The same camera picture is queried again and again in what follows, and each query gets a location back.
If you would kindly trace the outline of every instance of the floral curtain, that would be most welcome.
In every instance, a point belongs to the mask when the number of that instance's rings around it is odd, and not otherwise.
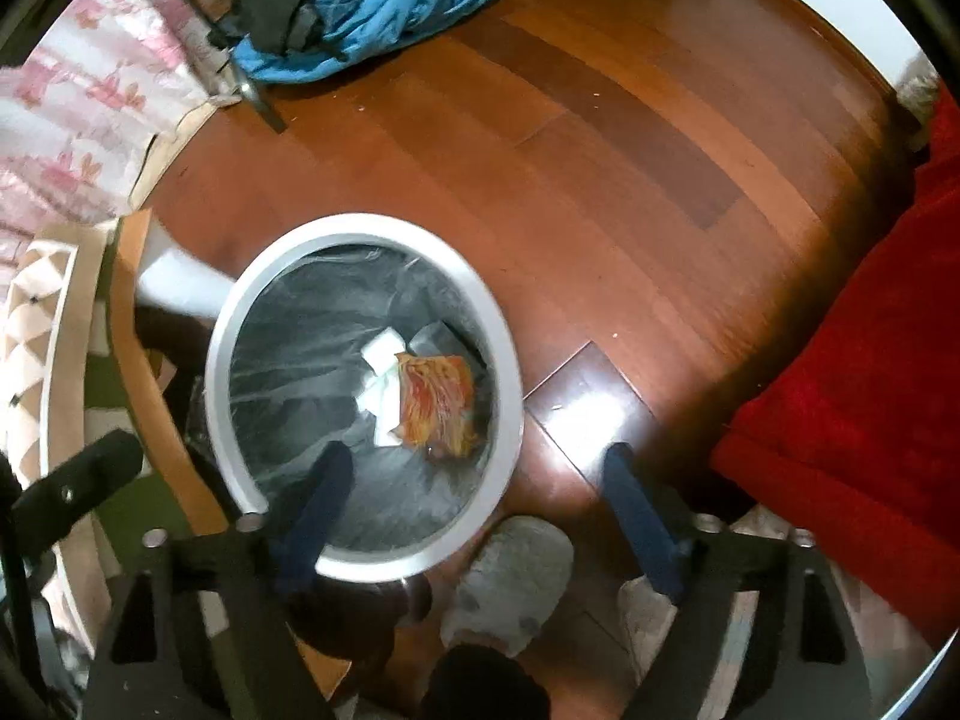
[[[227,103],[227,57],[182,0],[75,0],[0,69],[0,299],[37,229],[128,212],[157,133]]]

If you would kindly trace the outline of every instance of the red blanket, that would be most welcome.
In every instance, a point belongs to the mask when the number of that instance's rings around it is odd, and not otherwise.
[[[712,464],[938,645],[960,624],[960,109],[914,205]]]

